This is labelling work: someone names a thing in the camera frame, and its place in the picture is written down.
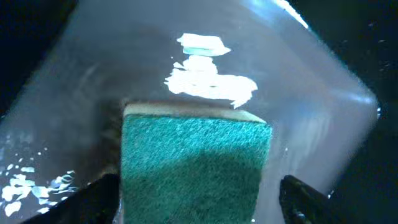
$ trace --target sponge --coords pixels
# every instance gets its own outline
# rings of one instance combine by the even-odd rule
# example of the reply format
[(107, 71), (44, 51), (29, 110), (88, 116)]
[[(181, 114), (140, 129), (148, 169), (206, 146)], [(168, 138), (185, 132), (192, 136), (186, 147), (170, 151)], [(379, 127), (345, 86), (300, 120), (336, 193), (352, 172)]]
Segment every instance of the sponge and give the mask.
[(271, 137), (271, 127), (245, 111), (128, 105), (124, 222), (250, 223)]

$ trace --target black background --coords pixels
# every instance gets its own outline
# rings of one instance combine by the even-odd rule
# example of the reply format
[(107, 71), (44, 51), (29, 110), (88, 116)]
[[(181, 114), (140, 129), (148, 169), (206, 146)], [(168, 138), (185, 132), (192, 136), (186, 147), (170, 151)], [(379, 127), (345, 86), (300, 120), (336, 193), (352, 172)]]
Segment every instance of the black background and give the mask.
[(398, 1), (291, 1), (376, 94), (381, 117), (332, 201), (371, 223), (398, 223)]
[[(1, 115), (45, 58), (75, 3), (0, 3)], [(381, 117), (341, 176), (331, 201), (371, 223), (398, 223), (398, 1), (290, 3), (380, 102)]]

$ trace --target green sponge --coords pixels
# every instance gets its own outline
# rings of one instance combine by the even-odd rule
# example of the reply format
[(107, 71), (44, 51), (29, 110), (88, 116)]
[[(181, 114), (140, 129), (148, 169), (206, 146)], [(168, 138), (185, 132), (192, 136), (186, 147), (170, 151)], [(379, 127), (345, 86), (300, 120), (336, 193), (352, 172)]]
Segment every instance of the green sponge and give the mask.
[(124, 116), (124, 222), (250, 223), (271, 127), (158, 112)]

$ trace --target wet surface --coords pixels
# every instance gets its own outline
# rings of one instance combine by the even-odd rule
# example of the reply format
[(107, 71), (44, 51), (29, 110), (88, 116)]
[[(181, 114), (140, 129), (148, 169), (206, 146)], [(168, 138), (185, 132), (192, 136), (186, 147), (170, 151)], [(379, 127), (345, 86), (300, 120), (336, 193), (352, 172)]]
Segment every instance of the wet surface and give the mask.
[[(283, 222), (277, 198), (286, 174), (327, 194), (377, 119), (377, 101), (315, 35), (271, 2), (82, 1), (2, 121), (0, 165), (23, 155), (36, 182), (74, 170), (74, 186), (83, 187), (118, 159), (107, 134), (121, 101), (230, 107), (228, 100), (169, 92), (165, 78), (186, 59), (176, 41), (183, 33), (221, 37), (232, 51), (214, 58), (219, 73), (258, 85), (240, 108), (270, 123), (274, 140), (253, 219)], [(0, 186), (9, 178), (0, 175)], [(36, 214), (34, 199), (7, 221)]]

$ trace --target glossy plastic surface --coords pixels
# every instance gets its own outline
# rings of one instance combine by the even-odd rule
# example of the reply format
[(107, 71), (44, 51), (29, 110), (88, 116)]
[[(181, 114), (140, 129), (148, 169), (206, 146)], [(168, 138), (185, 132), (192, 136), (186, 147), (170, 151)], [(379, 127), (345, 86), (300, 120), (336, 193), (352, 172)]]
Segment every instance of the glossy plastic surface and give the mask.
[[(43, 152), (31, 164), (37, 182), (74, 169), (75, 185), (83, 186), (109, 157), (99, 149), (108, 116), (100, 109), (108, 103), (128, 98), (229, 107), (228, 100), (175, 95), (164, 84), (173, 63), (186, 59), (176, 42), (183, 33), (221, 37), (231, 52), (214, 59), (219, 73), (257, 83), (240, 109), (270, 123), (274, 139), (255, 222), (283, 223), (278, 196), (284, 175), (327, 194), (377, 120), (377, 100), (274, 1), (81, 1), (0, 127), (2, 138), (10, 135), (13, 142), (1, 146), (1, 165), (18, 159), (15, 153)], [(3, 186), (9, 177), (0, 179)], [(10, 222), (39, 208), (27, 202)]]

